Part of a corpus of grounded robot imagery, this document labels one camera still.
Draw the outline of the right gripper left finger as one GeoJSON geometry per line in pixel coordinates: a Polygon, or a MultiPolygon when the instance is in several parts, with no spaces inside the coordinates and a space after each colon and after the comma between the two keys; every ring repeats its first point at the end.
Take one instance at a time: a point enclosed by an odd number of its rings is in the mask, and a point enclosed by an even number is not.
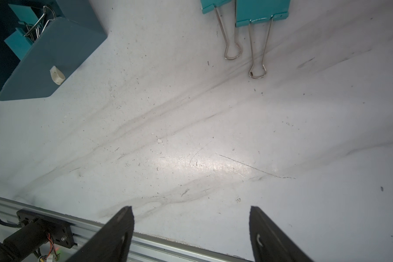
{"type": "Polygon", "coordinates": [[[126,262],[134,232],[132,207],[123,207],[69,262],[126,262]]]}

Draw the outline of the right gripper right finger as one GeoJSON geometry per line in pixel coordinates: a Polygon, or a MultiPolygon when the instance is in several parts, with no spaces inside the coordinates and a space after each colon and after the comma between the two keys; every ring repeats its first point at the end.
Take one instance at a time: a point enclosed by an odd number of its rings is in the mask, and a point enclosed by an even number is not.
{"type": "Polygon", "coordinates": [[[262,210],[250,210],[250,239],[256,262],[311,262],[307,256],[262,210]]]}

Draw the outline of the teal bottom drawer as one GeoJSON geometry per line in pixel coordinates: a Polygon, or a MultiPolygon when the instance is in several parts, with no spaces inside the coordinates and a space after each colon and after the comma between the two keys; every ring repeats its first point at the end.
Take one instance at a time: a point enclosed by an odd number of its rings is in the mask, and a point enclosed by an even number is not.
{"type": "Polygon", "coordinates": [[[51,96],[106,38],[89,1],[0,1],[0,101],[51,96]],[[4,42],[17,27],[27,32],[8,4],[49,5],[57,14],[23,60],[4,42]]]}

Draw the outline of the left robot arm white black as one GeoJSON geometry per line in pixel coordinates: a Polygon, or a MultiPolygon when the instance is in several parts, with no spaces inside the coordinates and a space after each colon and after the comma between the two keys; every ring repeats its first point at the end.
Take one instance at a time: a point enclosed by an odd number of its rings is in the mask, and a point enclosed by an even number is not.
{"type": "Polygon", "coordinates": [[[68,249],[75,246],[68,222],[28,210],[19,210],[16,216],[19,219],[16,224],[0,218],[1,226],[17,229],[0,242],[0,262],[21,262],[31,254],[40,259],[39,249],[46,243],[50,244],[46,258],[57,254],[56,245],[68,249]]]}

